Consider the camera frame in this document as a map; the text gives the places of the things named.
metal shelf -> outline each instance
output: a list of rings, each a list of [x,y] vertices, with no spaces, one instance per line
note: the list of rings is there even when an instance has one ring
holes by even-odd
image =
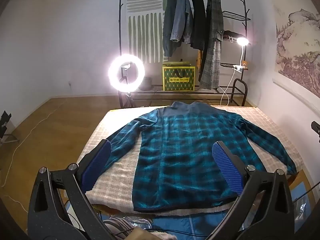
[[[231,37],[229,36],[229,38],[227,38],[226,36],[223,37],[223,41],[230,41],[231,43],[233,42],[237,42],[237,39],[238,38],[235,38],[235,37]]]
[[[216,89],[208,90],[208,89],[203,89],[199,88],[199,86],[195,86],[194,91],[163,91],[163,86],[162,85],[154,85],[152,90],[149,91],[143,91],[137,89],[135,92],[131,92],[132,95],[136,94],[210,94],[210,95],[222,95],[224,93],[224,90],[227,89],[227,86],[221,86]],[[235,87],[234,93],[232,93],[233,87],[230,86],[228,87],[227,91],[225,94],[227,95],[245,95],[244,92],[242,92],[240,89]]]
[[[220,63],[220,65],[221,65],[222,67],[234,68],[233,65],[235,65],[235,64]]]
[[[223,17],[225,18],[230,18],[230,19],[234,19],[237,21],[241,21],[244,22],[246,20],[246,17],[240,14],[236,14],[233,12],[229,12],[229,11],[223,11],[222,12]]]

plastic bag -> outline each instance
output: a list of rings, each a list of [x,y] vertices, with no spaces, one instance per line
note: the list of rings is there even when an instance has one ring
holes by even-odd
[[[250,211],[249,211],[246,219],[244,220],[242,226],[240,227],[239,231],[248,228],[252,224],[254,216],[257,213],[258,207],[259,207],[261,199],[263,197],[263,194],[264,194],[264,190],[257,194],[257,196],[256,196],[256,198],[255,198],[255,200],[254,200],[254,202],[252,204],[252,207],[250,208]]]
[[[308,195],[298,199],[293,204],[294,212],[294,231],[296,232],[303,223],[307,220],[311,213],[310,204],[308,202]]]
[[[113,215],[116,218],[123,218],[129,222],[133,227],[140,227],[142,229],[152,229],[153,222],[151,219],[145,219],[138,216],[126,216],[125,214]]]

black metal rack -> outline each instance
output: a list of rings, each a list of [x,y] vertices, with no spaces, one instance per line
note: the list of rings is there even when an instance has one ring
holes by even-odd
[[[251,19],[248,18],[248,12],[249,9],[247,10],[246,8],[246,4],[245,4],[245,0],[241,0],[241,2],[244,5],[244,16],[240,15],[240,14],[236,14],[233,12],[229,12],[229,11],[223,11],[222,15],[225,18],[229,18],[229,19],[233,19],[233,20],[237,20],[237,21],[241,21],[242,24],[244,25],[245,28],[245,37],[247,37],[247,22],[250,21]],[[119,47],[120,47],[120,55],[122,55],[122,43],[121,43],[121,8],[123,6],[123,3],[121,2],[121,0],[119,0]],[[244,48],[244,60],[246,58],[246,53],[247,53],[247,46],[245,46]],[[220,63],[220,65],[222,67],[228,67],[228,68],[234,68],[233,64],[229,64],[229,63]],[[234,100],[234,95],[243,95],[243,101],[241,106],[244,106],[244,103],[246,101],[247,98],[247,93],[248,93],[248,87],[247,84],[243,81],[243,72],[244,70],[247,70],[248,68],[243,68],[241,70],[241,78],[236,78],[233,82],[233,86],[229,87],[227,89],[227,86],[220,86],[216,89],[213,90],[207,90],[207,89],[200,89],[198,88],[199,86],[195,86],[198,89],[196,89],[195,91],[184,91],[184,92],[179,92],[179,91],[163,91],[162,90],[162,85],[154,85],[152,90],[149,91],[142,91],[142,90],[136,90],[135,92],[132,92],[133,95],[137,95],[137,94],[149,94],[149,95],[155,95],[155,94],[205,94],[205,95],[231,95],[230,97],[230,102],[235,103],[237,106],[240,106],[235,100]],[[121,68],[121,79],[120,82],[126,81],[128,83],[127,80],[127,76],[124,74],[124,69]],[[240,90],[236,84],[237,82],[240,82],[244,85],[244,91]],[[134,103],[131,97],[131,93],[123,93],[118,91],[118,95],[119,95],[119,102],[120,102],[120,107],[124,108],[124,104],[123,104],[123,95],[126,95],[127,97],[127,103],[129,104],[130,107],[134,107]]]

plaid jacket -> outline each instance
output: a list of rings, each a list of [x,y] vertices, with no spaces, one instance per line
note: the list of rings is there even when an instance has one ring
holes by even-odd
[[[219,85],[223,15],[220,0],[208,0],[206,10],[207,39],[199,73],[200,87],[214,89]]]
[[[112,153],[105,170],[133,148],[140,133],[132,189],[138,212],[209,208],[232,201],[236,195],[212,157],[216,141],[223,141],[246,165],[265,171],[249,138],[287,165],[288,174],[296,173],[280,141],[239,114],[181,102],[144,114],[109,136]]]

wooden floor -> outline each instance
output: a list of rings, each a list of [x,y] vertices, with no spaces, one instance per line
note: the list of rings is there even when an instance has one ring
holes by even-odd
[[[195,101],[184,95],[180,98],[180,101],[189,104]],[[173,99],[156,100],[156,97],[153,97],[152,100],[137,99],[135,103],[136,106],[165,106],[171,105],[173,101]],[[211,105],[220,104],[218,98],[197,101]],[[27,213],[19,203],[5,195],[21,202],[28,210],[32,187],[39,168],[46,166],[49,170],[60,170],[76,162],[101,119],[109,110],[118,108],[120,108],[119,99],[113,96],[53,98],[34,111],[14,130],[13,134],[22,142],[37,123],[54,111],[31,132],[19,148],[17,146],[20,143],[10,143],[0,147],[1,186],[4,184],[13,152],[17,148],[6,184],[0,187],[0,197],[24,231],[27,228]]]

